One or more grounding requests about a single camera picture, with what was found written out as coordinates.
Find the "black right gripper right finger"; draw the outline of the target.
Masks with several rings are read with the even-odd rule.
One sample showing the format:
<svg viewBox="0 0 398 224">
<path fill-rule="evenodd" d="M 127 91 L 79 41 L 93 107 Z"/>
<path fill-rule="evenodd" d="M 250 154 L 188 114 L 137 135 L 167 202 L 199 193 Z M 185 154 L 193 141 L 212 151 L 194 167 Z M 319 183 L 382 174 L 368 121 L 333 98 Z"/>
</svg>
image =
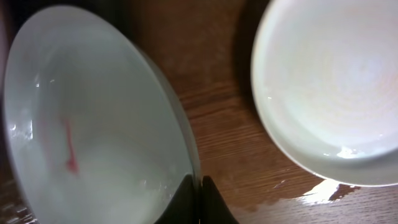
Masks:
<svg viewBox="0 0 398 224">
<path fill-rule="evenodd" d="M 238 224 L 210 176 L 204 176 L 201 186 L 202 224 Z"/>
</svg>

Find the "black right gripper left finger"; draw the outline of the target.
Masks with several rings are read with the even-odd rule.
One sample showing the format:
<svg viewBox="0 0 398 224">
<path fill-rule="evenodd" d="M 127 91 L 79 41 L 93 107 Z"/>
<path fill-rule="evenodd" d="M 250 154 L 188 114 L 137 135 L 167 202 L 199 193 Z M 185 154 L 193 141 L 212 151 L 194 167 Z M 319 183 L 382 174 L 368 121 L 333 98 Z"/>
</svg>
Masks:
<svg viewBox="0 0 398 224">
<path fill-rule="evenodd" d="M 198 224 L 198 190 L 192 175 L 186 175 L 155 224 Z"/>
</svg>

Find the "white plate with sauce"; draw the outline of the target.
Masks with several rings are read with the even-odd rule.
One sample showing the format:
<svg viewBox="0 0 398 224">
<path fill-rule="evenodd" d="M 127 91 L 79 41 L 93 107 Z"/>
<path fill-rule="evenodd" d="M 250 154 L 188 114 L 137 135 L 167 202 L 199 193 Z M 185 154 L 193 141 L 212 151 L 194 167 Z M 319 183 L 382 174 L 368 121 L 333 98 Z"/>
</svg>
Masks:
<svg viewBox="0 0 398 224">
<path fill-rule="evenodd" d="M 301 168 L 397 184 L 397 0 L 271 1 L 251 87 L 268 135 Z"/>
</svg>

